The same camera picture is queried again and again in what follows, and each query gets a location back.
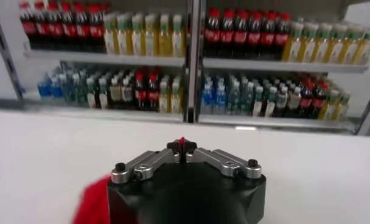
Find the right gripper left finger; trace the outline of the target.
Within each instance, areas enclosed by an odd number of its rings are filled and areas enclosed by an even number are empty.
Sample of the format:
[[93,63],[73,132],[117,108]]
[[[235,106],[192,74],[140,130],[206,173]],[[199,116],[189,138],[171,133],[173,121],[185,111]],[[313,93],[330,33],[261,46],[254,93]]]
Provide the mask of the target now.
[[149,180],[163,164],[180,162],[181,146],[181,140],[177,139],[167,143],[161,151],[148,150],[128,163],[117,163],[111,171],[111,181],[114,184],[125,184],[131,180]]

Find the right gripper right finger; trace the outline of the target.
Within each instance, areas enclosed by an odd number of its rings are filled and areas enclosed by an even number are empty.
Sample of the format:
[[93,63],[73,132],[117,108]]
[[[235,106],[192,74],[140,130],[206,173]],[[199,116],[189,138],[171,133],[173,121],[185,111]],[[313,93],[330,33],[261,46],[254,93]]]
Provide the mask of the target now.
[[262,166],[256,159],[244,160],[221,149],[207,150],[187,139],[183,139],[183,153],[184,169],[197,178],[220,175],[256,180],[262,176]]

